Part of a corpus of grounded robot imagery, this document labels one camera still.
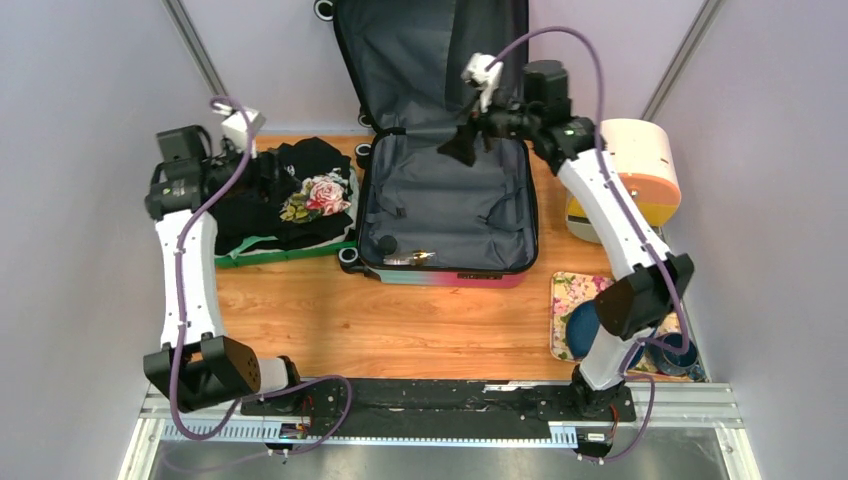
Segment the black clothing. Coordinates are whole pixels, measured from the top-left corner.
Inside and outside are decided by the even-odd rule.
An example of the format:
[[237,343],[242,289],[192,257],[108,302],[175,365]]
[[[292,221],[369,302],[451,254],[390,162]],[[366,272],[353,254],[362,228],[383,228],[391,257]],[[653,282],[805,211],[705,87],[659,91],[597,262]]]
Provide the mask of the black clothing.
[[280,173],[280,199],[253,199],[247,197],[225,197],[210,209],[217,222],[215,254],[226,255],[249,236],[272,236],[282,228],[280,210],[284,193],[292,193],[292,180]]

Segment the green tie-dye garment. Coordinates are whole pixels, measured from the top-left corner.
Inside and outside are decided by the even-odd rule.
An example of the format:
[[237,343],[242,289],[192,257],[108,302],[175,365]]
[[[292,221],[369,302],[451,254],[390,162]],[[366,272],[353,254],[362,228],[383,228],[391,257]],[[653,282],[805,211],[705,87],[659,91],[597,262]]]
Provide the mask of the green tie-dye garment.
[[238,246],[227,253],[230,258],[237,258],[240,255],[246,254],[251,249],[255,249],[258,244],[263,242],[276,242],[276,236],[249,236],[246,237]]

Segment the green plastic tray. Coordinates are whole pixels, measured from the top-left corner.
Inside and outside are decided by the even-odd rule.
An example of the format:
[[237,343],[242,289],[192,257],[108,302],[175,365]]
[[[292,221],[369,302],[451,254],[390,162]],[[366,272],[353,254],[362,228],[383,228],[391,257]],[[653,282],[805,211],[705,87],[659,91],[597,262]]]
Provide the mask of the green plastic tray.
[[256,250],[247,253],[238,253],[235,256],[225,255],[216,257],[215,266],[217,268],[232,269],[323,256],[334,256],[339,250],[342,250],[344,248],[351,248],[355,245],[355,241],[341,241],[335,243],[322,244],[307,249],[296,249],[288,251]]

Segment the round pastel drawer cabinet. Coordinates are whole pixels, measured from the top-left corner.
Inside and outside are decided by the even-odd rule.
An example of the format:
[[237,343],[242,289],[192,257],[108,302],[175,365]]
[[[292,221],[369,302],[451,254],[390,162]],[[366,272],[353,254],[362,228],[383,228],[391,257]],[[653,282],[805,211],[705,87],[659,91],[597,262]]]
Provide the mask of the round pastel drawer cabinet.
[[640,119],[601,122],[601,135],[619,177],[652,228],[664,226],[681,203],[681,191],[666,131]]

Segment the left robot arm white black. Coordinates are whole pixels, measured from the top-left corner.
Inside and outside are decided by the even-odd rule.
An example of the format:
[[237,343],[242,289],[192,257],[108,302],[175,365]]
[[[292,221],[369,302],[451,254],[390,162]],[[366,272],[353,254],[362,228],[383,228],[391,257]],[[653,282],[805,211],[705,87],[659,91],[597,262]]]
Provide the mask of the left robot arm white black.
[[228,336],[219,308],[215,266],[218,225],[210,203],[235,183],[256,154],[252,126],[224,129],[224,158],[209,149],[199,125],[160,132],[163,160],[144,199],[162,250],[164,325],[158,351],[143,358],[149,382],[176,413],[244,397],[266,396],[283,415],[304,405],[305,387],[286,356],[262,359]]

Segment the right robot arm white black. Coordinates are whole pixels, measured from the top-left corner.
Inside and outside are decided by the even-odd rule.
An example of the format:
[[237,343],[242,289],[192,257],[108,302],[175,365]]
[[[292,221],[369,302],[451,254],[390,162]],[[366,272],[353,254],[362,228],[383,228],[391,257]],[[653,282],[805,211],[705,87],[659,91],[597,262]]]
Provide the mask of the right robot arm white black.
[[593,419],[623,390],[636,351],[679,306],[694,264],[687,254],[673,254],[641,214],[613,169],[600,128],[572,114],[562,63],[525,65],[523,99],[510,106],[494,101],[502,70],[491,55],[471,56],[461,78],[476,94],[463,111],[465,121],[438,151],[471,166],[477,139],[485,149],[496,139],[528,140],[586,213],[614,277],[593,301],[600,326],[570,384],[571,408]]

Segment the black floral print garment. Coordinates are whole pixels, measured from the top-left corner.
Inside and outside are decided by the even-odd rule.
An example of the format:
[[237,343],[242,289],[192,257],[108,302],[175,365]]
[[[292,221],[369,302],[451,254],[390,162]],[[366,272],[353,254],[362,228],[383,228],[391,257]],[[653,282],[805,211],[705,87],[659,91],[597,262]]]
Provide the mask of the black floral print garment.
[[279,172],[267,194],[271,207],[262,216],[261,248],[309,249],[347,236],[354,223],[351,209],[357,183],[349,156],[311,137],[282,143],[261,158]]

